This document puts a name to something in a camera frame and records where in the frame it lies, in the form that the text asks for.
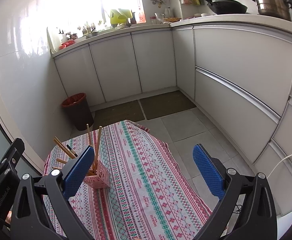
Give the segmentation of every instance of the countertop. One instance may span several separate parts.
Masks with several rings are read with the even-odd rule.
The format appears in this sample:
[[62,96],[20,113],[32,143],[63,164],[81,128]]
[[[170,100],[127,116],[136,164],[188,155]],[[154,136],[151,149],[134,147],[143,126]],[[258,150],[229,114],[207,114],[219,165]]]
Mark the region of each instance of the countertop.
[[264,16],[264,15],[255,15],[255,14],[223,14],[223,15],[210,15],[205,17],[197,17],[193,19],[183,20],[176,23],[171,24],[157,24],[157,25],[142,25],[136,26],[131,28],[125,28],[118,31],[108,32],[104,34],[97,35],[95,37],[86,39],[84,41],[80,41],[75,43],[65,49],[62,49],[58,52],[52,54],[52,57],[57,57],[67,51],[72,49],[78,48],[82,45],[98,41],[104,38],[108,38],[114,35],[136,32],[136,31],[144,31],[150,29],[161,29],[161,28],[171,28],[171,27],[179,27],[179,26],[186,26],[186,25],[197,25],[197,24],[204,24],[204,23],[211,23],[211,22],[240,22],[240,23],[249,23],[249,24],[256,24],[256,25],[263,25],[268,26],[276,29],[280,29],[286,32],[292,33],[292,22],[286,21],[283,19]]

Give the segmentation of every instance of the floor mat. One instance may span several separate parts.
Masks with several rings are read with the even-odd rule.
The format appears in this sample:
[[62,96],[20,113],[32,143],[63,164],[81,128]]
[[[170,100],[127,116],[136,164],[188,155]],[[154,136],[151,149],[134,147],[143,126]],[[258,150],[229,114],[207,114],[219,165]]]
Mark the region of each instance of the floor mat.
[[140,99],[147,120],[196,107],[182,92],[174,91]]
[[111,106],[95,112],[93,130],[99,126],[107,126],[122,120],[131,120],[133,122],[144,120],[142,109],[137,100]]

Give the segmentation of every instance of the red trash bin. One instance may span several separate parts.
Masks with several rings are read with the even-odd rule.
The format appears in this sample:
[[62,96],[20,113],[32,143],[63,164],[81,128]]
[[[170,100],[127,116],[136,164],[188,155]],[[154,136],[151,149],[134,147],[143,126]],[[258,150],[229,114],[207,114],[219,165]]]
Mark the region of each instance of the red trash bin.
[[67,98],[62,102],[62,108],[77,130],[86,130],[86,124],[89,127],[93,125],[94,118],[89,110],[85,93],[79,93]]

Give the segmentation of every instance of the frying pan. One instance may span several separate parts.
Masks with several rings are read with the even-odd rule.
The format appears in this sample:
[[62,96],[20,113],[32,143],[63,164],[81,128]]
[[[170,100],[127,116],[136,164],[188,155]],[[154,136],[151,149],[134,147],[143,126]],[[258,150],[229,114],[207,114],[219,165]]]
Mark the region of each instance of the frying pan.
[[235,0],[206,0],[207,6],[216,14],[246,13],[247,6]]

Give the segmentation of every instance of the patterned tablecloth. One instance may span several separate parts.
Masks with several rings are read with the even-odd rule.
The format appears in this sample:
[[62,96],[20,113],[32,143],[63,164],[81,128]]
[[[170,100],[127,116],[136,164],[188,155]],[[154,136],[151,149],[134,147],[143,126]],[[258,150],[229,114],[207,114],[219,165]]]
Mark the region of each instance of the patterned tablecloth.
[[[102,129],[100,157],[110,173],[110,188],[92,189],[82,183],[70,205],[96,240],[193,239],[211,211],[182,175],[164,143],[148,129],[121,121]],[[97,131],[92,132],[94,142]],[[76,153],[88,145],[88,134],[64,142]],[[56,158],[68,156],[55,147],[45,163],[45,174]],[[51,221],[65,236],[48,197]]]

